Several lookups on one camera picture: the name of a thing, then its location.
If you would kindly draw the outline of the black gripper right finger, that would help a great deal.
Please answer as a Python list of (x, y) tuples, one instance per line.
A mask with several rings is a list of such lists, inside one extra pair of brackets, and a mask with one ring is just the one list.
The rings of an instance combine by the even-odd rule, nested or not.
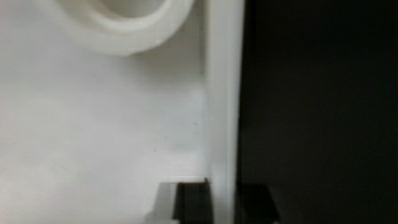
[(236, 224), (278, 224), (278, 212), (268, 187), (241, 184), (236, 195)]

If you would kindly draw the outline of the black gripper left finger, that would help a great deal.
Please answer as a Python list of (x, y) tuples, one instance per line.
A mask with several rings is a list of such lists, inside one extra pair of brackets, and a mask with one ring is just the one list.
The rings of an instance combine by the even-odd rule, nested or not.
[(206, 178), (159, 183), (150, 224), (213, 224), (211, 188)]

